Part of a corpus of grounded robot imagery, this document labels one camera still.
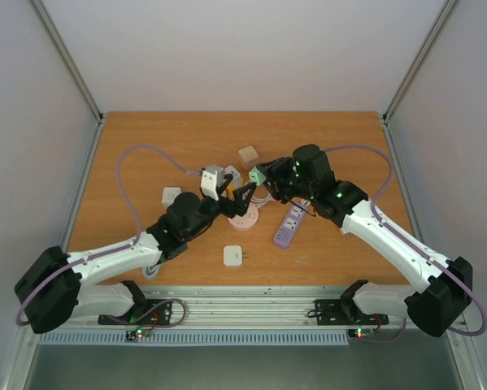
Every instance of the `round power strip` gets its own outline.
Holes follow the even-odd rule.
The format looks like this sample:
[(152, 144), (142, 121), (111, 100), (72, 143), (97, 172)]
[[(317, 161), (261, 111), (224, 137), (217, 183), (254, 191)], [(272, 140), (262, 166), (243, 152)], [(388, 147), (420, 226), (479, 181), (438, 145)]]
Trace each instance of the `round power strip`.
[(236, 215), (234, 218), (228, 218), (230, 226), (239, 232), (246, 232), (253, 228), (258, 222), (259, 212), (258, 207), (254, 203), (250, 203), (249, 209), (245, 215), (240, 217)]

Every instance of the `cable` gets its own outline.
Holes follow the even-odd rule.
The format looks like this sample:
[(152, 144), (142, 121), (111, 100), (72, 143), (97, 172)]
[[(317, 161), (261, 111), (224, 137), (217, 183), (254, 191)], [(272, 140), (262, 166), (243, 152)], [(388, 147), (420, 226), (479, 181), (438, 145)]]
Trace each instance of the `cable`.
[(389, 344), (393, 343), (394, 341), (397, 341), (402, 337), (402, 334), (406, 330), (406, 325), (407, 325), (407, 319), (402, 320), (402, 327), (400, 328), (400, 332), (397, 333), (397, 335), (393, 339), (389, 340), (372, 340), (364, 337), (354, 337), (352, 340), (357, 340), (357, 341), (364, 341), (365, 343), (371, 343), (371, 344)]
[(163, 301), (157, 303), (156, 305), (153, 305), (143, 315), (141, 315), (140, 317), (138, 317), (137, 319), (135, 319), (131, 323), (128, 323), (127, 321), (124, 321), (120, 318), (117, 318), (114, 315), (108, 315), (108, 317), (110, 319), (112, 319), (113, 321), (115, 321), (116, 323), (119, 323), (121, 325), (133, 325), (133, 324), (136, 324), (141, 319), (147, 317), (153, 311), (157, 310), (161, 305), (166, 305), (167, 303), (177, 303), (178, 305), (180, 305), (182, 307), (182, 309), (184, 310), (184, 313), (181, 315), (180, 319), (178, 319), (178, 321), (176, 321), (175, 323), (170, 323), (169, 325), (157, 325), (156, 327), (169, 328), (169, 327), (177, 327), (178, 325), (181, 325), (185, 321), (185, 318), (187, 317), (187, 314), (189, 313), (189, 307), (187, 307), (187, 304), (185, 303), (185, 301), (182, 301), (180, 298), (164, 299)]
[(374, 314), (373, 317), (376, 319), (378, 323), (378, 326), (376, 327), (375, 331), (373, 331), (373, 333), (378, 333), (382, 328), (382, 320), (380, 320), (380, 315), (378, 314)]
[(481, 315), (480, 329), (478, 329), (477, 331), (462, 331), (462, 330), (456, 329), (454, 327), (449, 327), (449, 330), (452, 331), (453, 333), (458, 333), (459, 335), (462, 335), (462, 336), (471, 336), (471, 337), (479, 336), (479, 335), (482, 335), (483, 333), (485, 333), (485, 331), (487, 330), (487, 312), (485, 311), (485, 307), (483, 306), (483, 304), (474, 295), (472, 290), (464, 282), (462, 282), (462, 280), (458, 279), (449, 270), (447, 270), (447, 268), (445, 268), (442, 264), (440, 264), (436, 260), (431, 260), (431, 256), (429, 256), (427, 253), (425, 253), (417, 245), (413, 244), (413, 242), (408, 240), (401, 232), (399, 232), (397, 229), (395, 229), (389, 223), (387, 223), (385, 221), (383, 222), (382, 217), (379, 215), (379, 213), (376, 209), (376, 204), (377, 204), (378, 200), (380, 199), (380, 196), (388, 188), (388, 185), (391, 182), (391, 179), (393, 178), (393, 175), (394, 175), (394, 166), (393, 166), (393, 163), (391, 161), (391, 158), (389, 158), (386, 154), (384, 154), (383, 152), (381, 152), (378, 149), (375, 149), (375, 148), (368, 146), (368, 145), (360, 145), (360, 144), (341, 145), (341, 146), (336, 146), (333, 148), (325, 149), (324, 151), (329, 153), (329, 152), (334, 152), (334, 151), (338, 151), (338, 150), (347, 150), (347, 149), (369, 150), (369, 151), (381, 156), (388, 163), (388, 167), (389, 167), (388, 178), (386, 179), (384, 184), (380, 187), (380, 189), (377, 191), (375, 196), (372, 198), (371, 208), (372, 208), (372, 213), (373, 213), (373, 215), (375, 215), (376, 220), (379, 221), (379, 223), (381, 223), (382, 226), (386, 227), (390, 232), (392, 232), (399, 240), (404, 242), (407, 246), (409, 246), (411, 249), (413, 249), (416, 253), (418, 253), (424, 259), (430, 261), (431, 264), (433, 264), (436, 268), (438, 268), (440, 271), (442, 271), (447, 276), (449, 276), (472, 299), (472, 301), (474, 301), (474, 303), (478, 307), (478, 310), (480, 311), (480, 315)]
[(201, 172), (200, 171), (191, 171), (189, 169), (185, 169), (183, 166), (181, 166), (173, 157), (171, 157), (169, 154), (161, 150), (160, 148), (157, 148), (156, 146), (152, 145), (145, 145), (145, 144), (140, 144), (140, 145), (135, 145), (127, 150), (125, 150), (119, 157), (116, 163), (116, 169), (115, 169), (115, 178), (116, 178), (116, 184), (119, 188), (120, 195), (128, 205), (129, 210), (131, 211), (131, 214), (133, 215), (135, 219), (135, 224), (137, 225), (137, 234), (135, 235), (135, 238), (133, 239), (133, 242), (130, 244), (126, 245), (121, 245), (117, 248), (113, 249), (108, 249), (103, 252), (95, 253), (92, 254), (88, 257), (87, 260), (81, 258), (79, 260), (75, 260), (74, 262), (68, 263), (66, 266), (60, 267), (57, 271), (54, 273), (48, 275), (46, 279), (44, 279), (42, 282), (39, 283), (39, 285), (26, 297), (26, 299), (23, 301), (21, 304), (19, 310), (17, 311), (17, 314), (15, 315), (15, 323), (20, 326), (26, 326), (29, 325), (29, 321), (24, 321), (23, 318), (23, 313), (28, 307), (28, 305), (33, 301), (33, 299), (37, 296), (37, 294), (53, 279), (55, 279), (57, 276), (61, 275), (63, 272), (78, 266), (79, 264), (82, 264), (84, 262), (90, 262), (93, 261), (97, 258), (101, 258), (103, 256), (107, 256), (108, 254), (116, 254), (117, 252), (120, 252), (121, 250), (129, 249), (132, 246), (136, 245), (137, 242), (140, 240), (140, 235), (141, 235), (141, 222), (140, 222), (140, 217), (138, 216), (137, 211), (133, 207), (133, 204), (129, 201), (128, 195), (124, 191), (124, 187), (122, 186), (122, 182), (120, 180), (120, 168), (122, 166), (122, 162), (124, 161), (124, 158), (133, 152), (134, 150), (139, 150), (139, 149), (148, 149), (148, 150), (153, 150), (154, 152), (160, 153), (162, 156), (164, 156), (166, 159), (168, 159), (175, 167), (180, 169), (182, 172), (188, 174), (188, 175), (194, 175), (194, 176), (200, 176)]
[(151, 329), (149, 330), (149, 332), (151, 332), (159, 323), (159, 315), (156, 314), (154, 311), (151, 311), (151, 314), (154, 316), (154, 322), (153, 322), (153, 325), (151, 326)]
[(250, 201), (256, 205), (256, 208), (263, 207), (267, 203), (269, 203), (270, 201), (273, 201), (273, 200), (274, 200), (274, 198), (272, 197), (272, 195), (270, 193), (266, 197), (255, 197), (253, 195), (252, 198), (250, 199)]
[(309, 319), (315, 319), (322, 314), (325, 314), (325, 312), (323, 312), (321, 309), (312, 309), (312, 310), (308, 310), (307, 317)]
[(149, 279), (149, 280), (154, 279), (156, 277), (156, 275), (159, 274), (161, 266), (162, 266), (162, 264), (156, 264), (154, 266), (144, 266), (142, 268), (142, 275), (146, 279)]
[(296, 207), (300, 208), (301, 210), (303, 210), (305, 213), (307, 213), (311, 217), (316, 217), (317, 216), (317, 214), (315, 212), (314, 213), (309, 213), (307, 209), (305, 209), (303, 206), (298, 205), (292, 199), (290, 199), (289, 202), (292, 203), (294, 206), (296, 206)]

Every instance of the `green connector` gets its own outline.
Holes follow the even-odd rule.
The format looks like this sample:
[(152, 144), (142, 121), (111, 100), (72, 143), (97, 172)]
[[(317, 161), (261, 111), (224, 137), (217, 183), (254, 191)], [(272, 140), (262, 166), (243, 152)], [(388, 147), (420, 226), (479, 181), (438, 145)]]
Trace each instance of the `green connector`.
[(267, 179), (263, 173), (259, 171), (258, 168), (254, 167), (249, 172), (249, 178), (252, 183), (256, 183), (256, 185), (260, 186), (265, 182)]

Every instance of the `electrical socket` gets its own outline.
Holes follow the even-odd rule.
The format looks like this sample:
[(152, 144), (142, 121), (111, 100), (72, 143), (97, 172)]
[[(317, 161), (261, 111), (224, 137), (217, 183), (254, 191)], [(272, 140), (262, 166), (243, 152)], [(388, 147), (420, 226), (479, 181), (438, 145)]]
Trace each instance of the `electrical socket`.
[(290, 210), (290, 214), (293, 215), (294, 217), (301, 217), (302, 213), (304, 213), (304, 211), (297, 207), (297, 206), (294, 206), (292, 207), (292, 210)]
[(234, 218), (227, 218), (230, 225), (239, 232), (247, 232), (258, 222), (259, 211), (254, 203), (249, 204), (249, 209), (243, 216), (236, 215)]
[(274, 244), (282, 249), (287, 249), (306, 214), (299, 205), (292, 205), (283, 223), (277, 229), (273, 239)]
[(297, 226), (298, 224), (298, 221), (296, 221), (295, 219), (291, 219), (290, 217), (288, 217), (285, 221), (285, 223), (283, 223), (283, 226), (287, 229), (290, 229), (290, 230), (295, 230), (295, 227)]
[(175, 201), (176, 197), (181, 194), (180, 187), (166, 187), (162, 192), (162, 206), (167, 209)]

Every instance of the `small white box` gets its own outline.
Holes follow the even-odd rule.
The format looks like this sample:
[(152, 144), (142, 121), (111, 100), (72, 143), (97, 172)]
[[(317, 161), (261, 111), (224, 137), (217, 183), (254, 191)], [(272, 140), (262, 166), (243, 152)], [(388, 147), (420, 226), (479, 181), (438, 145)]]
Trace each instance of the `small white box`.
[(259, 154), (253, 146), (238, 150), (237, 154), (240, 157), (240, 163), (247, 171), (254, 168), (259, 163)]
[(176, 197), (181, 194), (180, 187), (166, 187), (162, 193), (162, 206), (167, 209), (175, 201)]
[(240, 245), (224, 247), (224, 264), (227, 267), (239, 267), (243, 263), (243, 251)]

